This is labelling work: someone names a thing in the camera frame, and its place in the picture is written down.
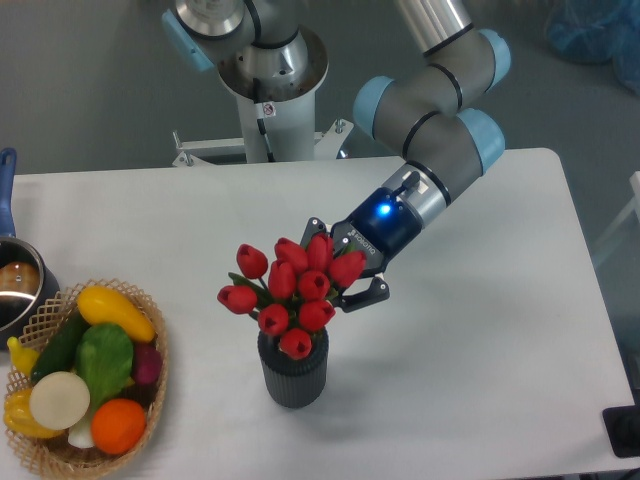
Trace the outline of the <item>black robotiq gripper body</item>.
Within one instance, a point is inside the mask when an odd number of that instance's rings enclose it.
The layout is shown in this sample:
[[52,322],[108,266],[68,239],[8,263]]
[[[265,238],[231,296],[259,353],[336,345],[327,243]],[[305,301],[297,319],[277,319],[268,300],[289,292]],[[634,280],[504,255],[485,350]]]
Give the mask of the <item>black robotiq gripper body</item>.
[[422,220],[401,197],[406,190],[380,187],[346,219],[335,223],[330,236],[365,254],[361,278],[386,270],[388,263],[422,230]]

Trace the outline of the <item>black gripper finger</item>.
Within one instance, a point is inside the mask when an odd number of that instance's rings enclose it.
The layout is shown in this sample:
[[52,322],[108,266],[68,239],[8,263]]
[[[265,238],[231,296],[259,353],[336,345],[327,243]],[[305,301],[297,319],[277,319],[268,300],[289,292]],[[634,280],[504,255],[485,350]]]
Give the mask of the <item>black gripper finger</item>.
[[303,248],[307,248],[316,235],[324,234],[331,237],[331,228],[331,224],[327,224],[318,217],[309,218],[301,236],[300,245]]
[[371,278],[366,290],[352,295],[340,295],[336,307],[344,313],[351,313],[386,301],[390,298],[388,283],[381,275]]

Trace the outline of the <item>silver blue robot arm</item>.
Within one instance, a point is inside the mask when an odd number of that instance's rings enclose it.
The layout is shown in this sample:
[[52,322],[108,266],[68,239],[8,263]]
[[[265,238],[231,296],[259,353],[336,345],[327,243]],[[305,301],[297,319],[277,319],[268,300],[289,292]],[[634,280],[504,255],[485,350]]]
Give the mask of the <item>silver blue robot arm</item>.
[[[303,238],[328,233],[338,253],[367,259],[360,293],[334,289],[332,303],[354,311],[387,299],[389,261],[484,175],[502,155],[504,136],[471,103],[510,68],[506,42],[474,27],[458,1],[397,5],[425,67],[405,81],[369,80],[353,106],[356,125],[400,156],[403,165],[345,220],[311,219]],[[300,24],[291,1],[175,1],[162,24],[196,69],[216,69],[235,96],[249,162],[310,160],[319,147],[315,93],[328,71],[322,41]]]

